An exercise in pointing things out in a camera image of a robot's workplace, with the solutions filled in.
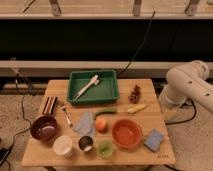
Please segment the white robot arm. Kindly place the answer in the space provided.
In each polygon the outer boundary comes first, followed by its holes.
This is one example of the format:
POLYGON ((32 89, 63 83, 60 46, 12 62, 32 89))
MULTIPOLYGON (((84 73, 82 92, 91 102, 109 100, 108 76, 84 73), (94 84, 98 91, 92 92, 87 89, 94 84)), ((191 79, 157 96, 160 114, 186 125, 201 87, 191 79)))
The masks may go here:
POLYGON ((187 98, 213 112, 213 85, 206 82, 208 65, 200 60, 171 68, 158 101, 165 121, 171 120, 187 98))

